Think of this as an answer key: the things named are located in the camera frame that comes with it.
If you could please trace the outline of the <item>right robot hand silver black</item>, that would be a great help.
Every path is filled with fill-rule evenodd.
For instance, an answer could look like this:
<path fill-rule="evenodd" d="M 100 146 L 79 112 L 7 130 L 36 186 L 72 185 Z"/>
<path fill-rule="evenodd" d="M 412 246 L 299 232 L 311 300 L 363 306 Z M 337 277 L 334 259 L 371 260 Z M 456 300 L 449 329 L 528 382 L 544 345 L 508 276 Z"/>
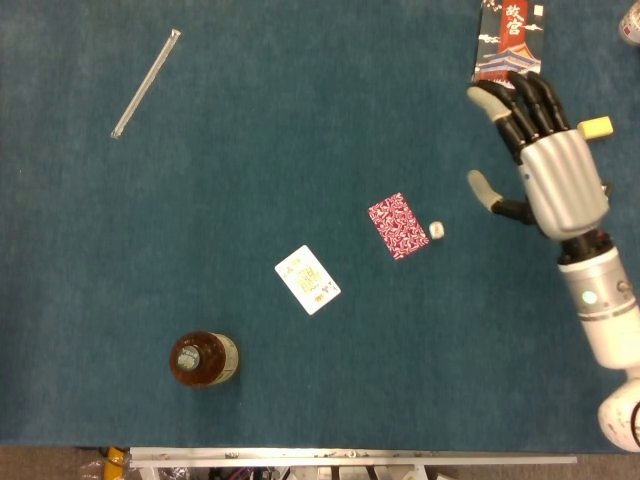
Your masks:
<path fill-rule="evenodd" d="M 468 173 L 476 198 L 492 214 L 534 225 L 561 245 L 558 263 L 569 265 L 614 248 L 600 229 L 609 196 L 590 148 L 570 125 L 553 87 L 539 74 L 507 74 L 511 88 L 477 80 L 467 96 L 495 126 L 522 181 L 526 198 L 497 193 L 478 170 Z"/>

